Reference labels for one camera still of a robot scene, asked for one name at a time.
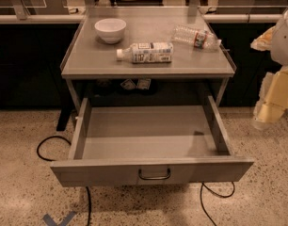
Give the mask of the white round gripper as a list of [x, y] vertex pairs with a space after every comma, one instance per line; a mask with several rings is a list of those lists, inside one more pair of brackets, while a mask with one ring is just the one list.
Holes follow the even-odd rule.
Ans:
[[[274, 26], [255, 39], [250, 47], [257, 51], [270, 51]], [[288, 109], [288, 66], [282, 66], [276, 73], [266, 73], [263, 79], [259, 101], [253, 111], [253, 126], [267, 129], [277, 122]]]

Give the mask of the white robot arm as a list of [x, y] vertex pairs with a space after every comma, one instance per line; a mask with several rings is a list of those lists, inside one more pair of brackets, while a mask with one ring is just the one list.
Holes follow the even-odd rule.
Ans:
[[272, 60], [281, 65], [278, 72], [265, 74], [253, 111], [253, 126], [264, 130], [277, 122], [288, 109], [288, 9], [274, 27], [253, 41], [251, 47], [269, 50]]

